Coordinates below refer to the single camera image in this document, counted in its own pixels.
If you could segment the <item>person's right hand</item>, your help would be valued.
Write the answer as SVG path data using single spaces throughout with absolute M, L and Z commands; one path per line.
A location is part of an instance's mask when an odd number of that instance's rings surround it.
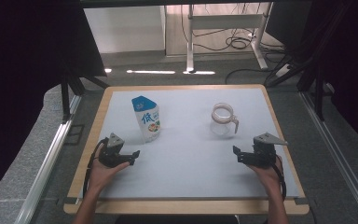
M 261 182 L 266 191 L 280 190 L 281 185 L 279 182 L 279 177 L 272 168 L 262 169 L 253 165 L 250 165 L 249 168 L 256 173 L 259 181 Z

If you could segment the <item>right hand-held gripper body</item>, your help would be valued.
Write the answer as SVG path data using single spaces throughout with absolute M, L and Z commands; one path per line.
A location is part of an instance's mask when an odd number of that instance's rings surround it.
M 249 157 L 249 162 L 246 165 L 267 169 L 276 161 L 276 145 L 287 146 L 288 143 L 273 134 L 263 133 L 254 138 L 254 152 L 242 152 L 241 155 Z

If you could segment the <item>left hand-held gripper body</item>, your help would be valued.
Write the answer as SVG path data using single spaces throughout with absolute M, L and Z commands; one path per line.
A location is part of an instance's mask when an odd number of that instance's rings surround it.
M 111 133 L 109 137 L 103 140 L 103 147 L 99 153 L 99 162 L 106 167 L 114 168 L 120 164 L 122 159 L 120 150 L 123 148 L 125 141 Z

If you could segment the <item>person's left hand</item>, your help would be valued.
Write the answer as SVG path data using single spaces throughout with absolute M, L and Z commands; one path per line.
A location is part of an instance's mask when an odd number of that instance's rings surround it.
M 102 191 L 118 172 L 129 165 L 128 162 L 123 162 L 114 168 L 109 168 L 101 164 L 98 159 L 94 159 L 90 170 L 88 190 Z

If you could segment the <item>dark curtain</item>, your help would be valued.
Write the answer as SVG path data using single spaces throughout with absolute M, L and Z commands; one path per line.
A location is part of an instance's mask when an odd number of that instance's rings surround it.
M 331 101 L 358 133 L 358 0 L 314 0 L 310 20 L 319 21 L 341 3 L 349 5 L 329 40 L 320 66 L 335 90 Z
M 81 0 L 0 0 L 0 181 L 43 107 L 70 77 L 100 77 Z

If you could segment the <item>black metal stand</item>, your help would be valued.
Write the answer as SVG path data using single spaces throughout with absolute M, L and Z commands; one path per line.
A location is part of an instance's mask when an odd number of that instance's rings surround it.
M 72 91 L 75 96 L 81 96 L 85 93 L 86 89 L 81 81 L 81 78 L 85 78 L 102 89 L 106 89 L 108 84 L 99 79 L 99 77 L 106 77 L 105 68 L 103 66 L 98 68 L 95 72 L 89 73 L 76 71 L 66 63 L 62 63 L 61 68 L 62 122 L 65 123 L 72 115 L 72 112 L 70 111 L 69 91 Z
M 311 51 L 309 58 L 299 65 L 296 65 L 294 69 L 287 72 L 285 75 L 278 77 L 274 80 L 265 80 L 264 86 L 266 88 L 276 87 L 283 83 L 285 80 L 301 73 L 302 77 L 296 84 L 298 91 L 308 91 L 312 84 L 315 84 L 314 97 L 314 112 L 317 117 L 324 121 L 323 115 L 323 97 L 324 97 L 324 75 L 320 70 L 322 64 L 322 57 L 326 53 L 326 48 L 331 42 L 331 39 L 338 28 L 340 22 L 344 18 L 348 8 L 351 4 L 351 0 L 332 0 L 335 2 L 330 14 L 321 23 L 318 31 L 314 37 L 317 38 L 316 45 Z

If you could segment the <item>wooden table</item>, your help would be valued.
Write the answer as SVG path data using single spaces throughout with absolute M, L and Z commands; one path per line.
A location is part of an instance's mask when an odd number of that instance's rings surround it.
M 263 88 L 272 118 L 278 128 L 277 137 L 282 131 L 275 116 L 266 89 L 261 85 L 197 85 L 197 86 L 131 86 L 110 87 L 105 90 L 103 99 L 93 121 L 89 138 L 83 150 L 80 162 L 76 169 L 72 185 L 69 189 L 64 211 L 73 214 L 82 203 L 82 186 L 90 155 L 102 138 L 99 136 L 103 126 L 104 117 L 108 109 L 108 95 L 113 91 L 169 91 L 169 90 L 225 90 L 238 88 Z M 149 200 L 107 200 L 100 197 L 97 210 L 103 214 L 264 214 L 268 210 L 267 195 L 263 198 L 245 199 L 149 199 Z

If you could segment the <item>white power strip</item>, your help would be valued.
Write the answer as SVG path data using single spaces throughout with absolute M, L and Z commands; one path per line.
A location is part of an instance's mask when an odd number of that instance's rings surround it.
M 286 65 L 284 65 L 281 69 L 279 69 L 276 72 L 275 76 L 281 77 L 281 76 L 285 75 L 286 73 L 288 73 L 291 70 L 291 68 L 292 68 L 292 66 L 287 63 Z

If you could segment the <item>pale blue table mat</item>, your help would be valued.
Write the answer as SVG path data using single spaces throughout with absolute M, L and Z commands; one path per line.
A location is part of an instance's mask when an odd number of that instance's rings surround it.
M 143 95 L 159 107 L 160 135 L 146 143 L 131 100 Z M 239 129 L 218 136 L 211 129 L 213 106 L 233 107 Z M 99 136 L 117 134 L 122 154 L 140 150 L 135 163 L 103 190 L 107 200 L 245 199 L 266 193 L 256 174 L 237 161 L 233 146 L 245 152 L 262 133 L 277 134 L 261 87 L 225 90 L 113 91 Z

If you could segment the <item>white panel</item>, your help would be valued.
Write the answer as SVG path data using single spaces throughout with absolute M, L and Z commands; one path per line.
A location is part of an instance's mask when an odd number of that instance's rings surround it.
M 101 53 L 165 50 L 164 7 L 84 9 Z

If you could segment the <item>blue and white milk pouch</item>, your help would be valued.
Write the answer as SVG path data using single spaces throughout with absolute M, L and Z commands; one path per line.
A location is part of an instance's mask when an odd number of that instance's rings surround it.
M 156 140 L 160 133 L 158 105 L 144 96 L 135 97 L 131 102 L 145 142 Z

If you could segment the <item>white desk frame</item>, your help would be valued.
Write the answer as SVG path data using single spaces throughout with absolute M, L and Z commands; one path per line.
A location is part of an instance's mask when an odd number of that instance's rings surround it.
M 212 15 L 212 16 L 195 16 L 193 14 L 193 5 L 188 6 L 188 38 L 186 52 L 186 71 L 195 73 L 194 66 L 194 47 L 193 36 L 194 30 L 210 30 L 210 29 L 236 29 L 236 28 L 252 28 L 256 29 L 255 40 L 250 45 L 253 53 L 262 70 L 267 70 L 268 66 L 264 56 L 260 50 L 260 44 L 265 32 L 267 21 L 272 3 L 268 2 L 267 7 L 261 14 L 237 14 L 237 15 Z

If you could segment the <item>glass jug with lid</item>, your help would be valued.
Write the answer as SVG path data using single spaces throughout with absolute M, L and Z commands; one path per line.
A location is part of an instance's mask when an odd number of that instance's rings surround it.
M 226 103 L 218 103 L 213 106 L 211 113 L 211 131 L 218 136 L 232 136 L 238 132 L 239 120 L 234 114 L 234 109 Z

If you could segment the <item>aluminium rail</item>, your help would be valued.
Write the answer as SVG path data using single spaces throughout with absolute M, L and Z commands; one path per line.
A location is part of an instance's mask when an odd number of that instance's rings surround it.
M 334 162 L 336 163 L 338 170 L 341 172 L 341 175 L 343 176 L 355 201 L 358 204 L 357 176 L 355 175 L 354 171 L 348 164 L 348 161 L 345 159 L 340 147 L 337 144 L 337 141 L 331 134 L 325 122 L 322 121 L 314 111 L 314 102 L 312 102 L 311 98 L 304 92 L 301 92 L 299 96 L 301 97 L 303 103 L 305 104 L 305 107 L 307 108 L 316 129 L 318 130 L 320 136 L 324 140 L 324 143 L 327 146 L 327 149 L 330 152 Z
M 22 204 L 22 207 L 14 221 L 14 224 L 30 224 L 36 207 L 45 189 L 45 186 L 48 183 L 49 176 L 60 154 L 64 139 L 69 133 L 69 129 L 74 119 L 74 115 L 81 100 L 81 96 L 75 96 L 69 104 L 69 118 L 67 121 L 65 121 L 59 126 L 58 131 L 55 133 L 54 138 L 48 149 L 47 155 L 45 156 L 41 167 L 38 170 L 38 173 L 34 179 L 34 183 L 31 186 L 28 195 L 24 200 L 24 203 Z

